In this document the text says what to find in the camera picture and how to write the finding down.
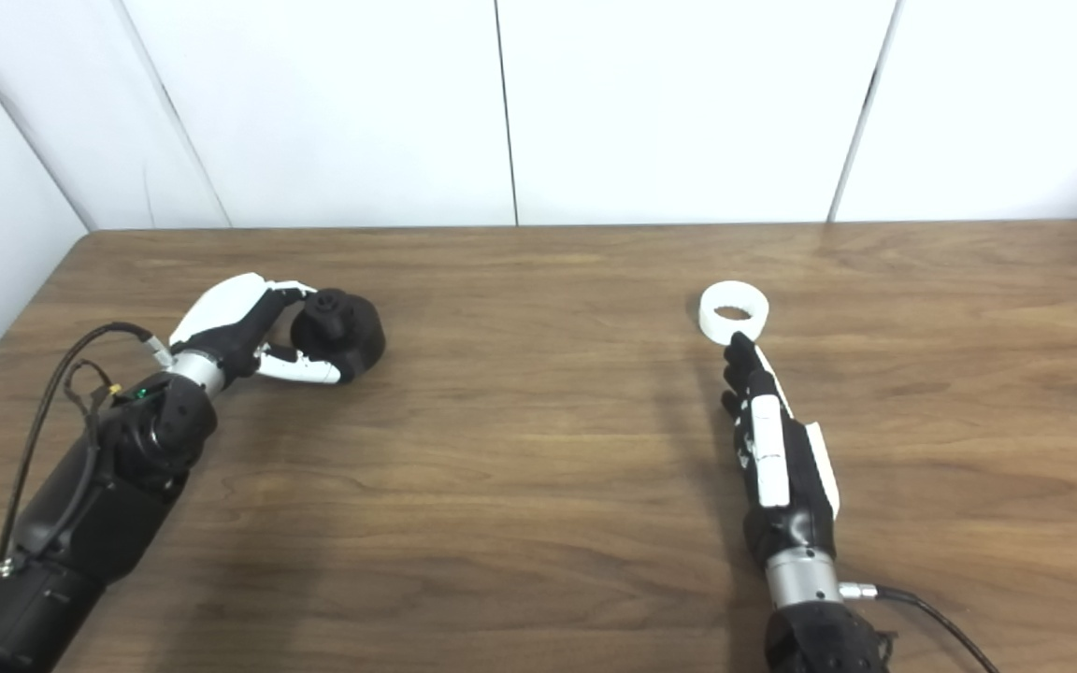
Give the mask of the white and black left hand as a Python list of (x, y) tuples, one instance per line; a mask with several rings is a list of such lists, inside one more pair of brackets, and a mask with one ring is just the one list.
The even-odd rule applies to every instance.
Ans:
[(260, 274), (219, 282), (193, 303), (168, 338), (172, 354), (165, 370), (191, 380), (209, 396), (256, 375), (310, 384), (351, 382), (335, 364), (268, 341), (282, 312), (317, 292), (298, 281), (266, 280)]

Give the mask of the white and black right hand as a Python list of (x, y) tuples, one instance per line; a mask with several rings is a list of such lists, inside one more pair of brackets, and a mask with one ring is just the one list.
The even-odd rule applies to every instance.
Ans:
[(724, 349), (721, 404), (749, 502), (742, 524), (749, 553), (765, 564), (775, 553), (809, 549), (834, 558), (835, 507), (813, 433), (797, 421), (759, 345), (735, 333)]

